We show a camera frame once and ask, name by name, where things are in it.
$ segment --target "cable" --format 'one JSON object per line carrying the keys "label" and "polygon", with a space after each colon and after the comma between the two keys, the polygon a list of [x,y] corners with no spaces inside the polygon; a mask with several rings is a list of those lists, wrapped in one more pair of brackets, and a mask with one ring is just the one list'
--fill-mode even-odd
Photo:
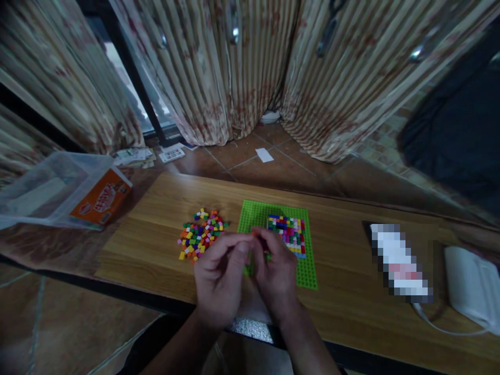
{"label": "cable", "polygon": [[441,332],[444,332],[444,333],[447,333],[447,334],[451,334],[451,335],[454,335],[454,336],[477,336],[477,335],[480,335],[480,334],[484,334],[484,333],[487,333],[489,332],[488,328],[489,327],[486,327],[485,329],[481,330],[481,331],[476,331],[476,332],[450,332],[450,331],[446,331],[446,330],[443,330],[439,327],[436,327],[430,320],[429,318],[427,317],[427,315],[425,315],[425,313],[423,312],[422,310],[422,306],[420,306],[419,303],[413,303],[413,308],[416,310],[417,314],[423,319],[425,320],[427,323],[429,323],[431,326],[433,326],[434,328],[436,328],[438,331],[441,331]]}

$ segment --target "green lego baseplate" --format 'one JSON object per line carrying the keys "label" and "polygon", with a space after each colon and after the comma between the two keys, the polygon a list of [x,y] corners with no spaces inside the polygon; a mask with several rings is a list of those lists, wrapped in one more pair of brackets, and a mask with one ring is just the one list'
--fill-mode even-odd
{"label": "green lego baseplate", "polygon": [[[297,264],[297,285],[305,288],[317,290],[318,281],[316,279],[316,268],[314,266],[313,243],[311,241],[311,230],[309,228],[309,213],[305,208],[295,208],[280,206],[264,202],[243,201],[241,209],[239,233],[251,233],[252,227],[267,228],[269,215],[279,215],[293,217],[304,220],[305,235],[304,242],[306,247],[306,258],[298,259]],[[253,259],[250,265],[245,267],[246,275],[253,275]]]}

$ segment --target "hand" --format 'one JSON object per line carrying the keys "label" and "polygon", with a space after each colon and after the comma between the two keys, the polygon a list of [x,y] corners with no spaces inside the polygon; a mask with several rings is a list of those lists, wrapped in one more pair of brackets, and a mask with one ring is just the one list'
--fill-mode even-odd
{"label": "hand", "polygon": [[212,329],[229,326],[236,316],[243,267],[252,243],[251,234],[223,234],[194,265],[198,315]]}
{"label": "hand", "polygon": [[[253,244],[255,281],[264,303],[280,325],[287,316],[301,310],[295,281],[297,257],[277,233],[257,227],[252,230],[258,235]],[[269,262],[264,259],[264,249],[271,253]]]}

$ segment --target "curtain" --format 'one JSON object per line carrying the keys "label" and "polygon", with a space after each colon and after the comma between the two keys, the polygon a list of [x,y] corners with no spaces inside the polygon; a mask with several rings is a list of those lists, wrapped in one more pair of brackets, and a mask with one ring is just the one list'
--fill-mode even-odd
{"label": "curtain", "polygon": [[437,14],[446,1],[350,0],[320,59],[316,48],[328,21],[328,3],[301,4],[281,106],[284,129],[309,155],[328,162],[353,151],[467,49],[500,10],[495,0],[467,1],[458,25],[415,65],[408,60],[410,52],[442,21]]}
{"label": "curtain", "polygon": [[0,188],[61,148],[0,104]]}
{"label": "curtain", "polygon": [[2,3],[0,81],[89,153],[144,145],[121,82],[75,0]]}
{"label": "curtain", "polygon": [[250,134],[279,93],[298,1],[237,1],[236,45],[228,1],[110,2],[189,143]]}

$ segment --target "small colorful brick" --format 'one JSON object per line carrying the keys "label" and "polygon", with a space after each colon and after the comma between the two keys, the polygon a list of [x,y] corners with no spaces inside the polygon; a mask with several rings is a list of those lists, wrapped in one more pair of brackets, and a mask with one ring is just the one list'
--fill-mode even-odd
{"label": "small colorful brick", "polygon": [[301,219],[269,215],[267,228],[278,233],[290,251],[299,259],[306,259],[305,223]]}
{"label": "small colorful brick", "polygon": [[203,223],[184,223],[181,232],[181,238],[177,240],[182,245],[182,251],[179,255],[180,260],[191,258],[191,263],[195,264],[201,258],[210,246],[224,233],[224,229],[229,226],[229,222],[224,222],[219,216],[219,211],[213,210],[210,215],[204,208],[193,215],[194,220],[206,220]]}

